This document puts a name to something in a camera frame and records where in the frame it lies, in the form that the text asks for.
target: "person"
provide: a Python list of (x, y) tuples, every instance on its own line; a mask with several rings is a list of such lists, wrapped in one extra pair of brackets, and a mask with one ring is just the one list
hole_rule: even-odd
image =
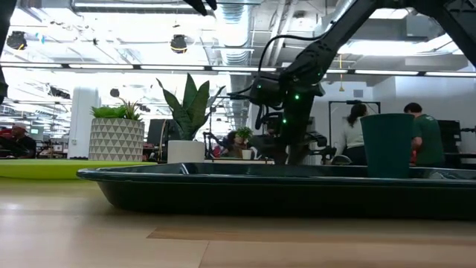
[(424, 114), (418, 103), (409, 103), (403, 112), (415, 117), (411, 142), (412, 150), (416, 151), (415, 165), (428, 168), (444, 166), (445, 153), (438, 120)]
[(245, 140), (237, 135), (236, 131), (231, 131), (226, 138), (226, 148), (222, 151), (222, 156), (242, 158), (242, 150), (246, 149)]
[(336, 156), (345, 155), (352, 165), (367, 165), (365, 156), (364, 134), (360, 118), (367, 115), (367, 106), (357, 103), (352, 106), (350, 115), (347, 116), (341, 137), (335, 152)]
[(21, 156), (21, 159), (36, 158), (36, 141), (26, 135), (27, 126), (22, 123), (15, 123), (12, 127), (13, 140), (18, 144), (23, 145), (28, 150), (26, 156)]

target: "black tray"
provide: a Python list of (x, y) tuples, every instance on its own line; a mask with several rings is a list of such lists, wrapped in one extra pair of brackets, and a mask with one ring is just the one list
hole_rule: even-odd
[(171, 214), (476, 219), (476, 171), (411, 168), (410, 179), (366, 167), (168, 164), (79, 170), (118, 208)]

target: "green cup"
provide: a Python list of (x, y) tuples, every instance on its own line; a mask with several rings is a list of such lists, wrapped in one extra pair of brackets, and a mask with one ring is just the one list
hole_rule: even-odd
[(361, 118), (369, 177), (408, 178), (413, 122), (414, 117), (407, 114)]

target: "snake plant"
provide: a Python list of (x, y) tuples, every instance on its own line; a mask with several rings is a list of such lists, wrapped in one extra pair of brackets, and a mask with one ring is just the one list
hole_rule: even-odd
[(195, 134), (208, 120), (207, 102), (210, 97), (210, 81), (203, 83), (198, 89), (190, 74), (187, 74), (184, 100), (179, 103), (176, 96), (164, 88), (157, 79), (158, 85), (164, 92), (165, 101), (172, 110), (173, 119), (178, 125), (182, 140), (192, 141)]

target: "white column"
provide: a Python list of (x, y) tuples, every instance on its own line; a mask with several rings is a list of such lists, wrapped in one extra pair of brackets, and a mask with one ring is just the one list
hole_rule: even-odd
[(97, 87), (77, 86), (73, 91), (71, 128), (69, 132), (68, 158), (88, 157), (91, 122), (91, 107), (100, 106)]

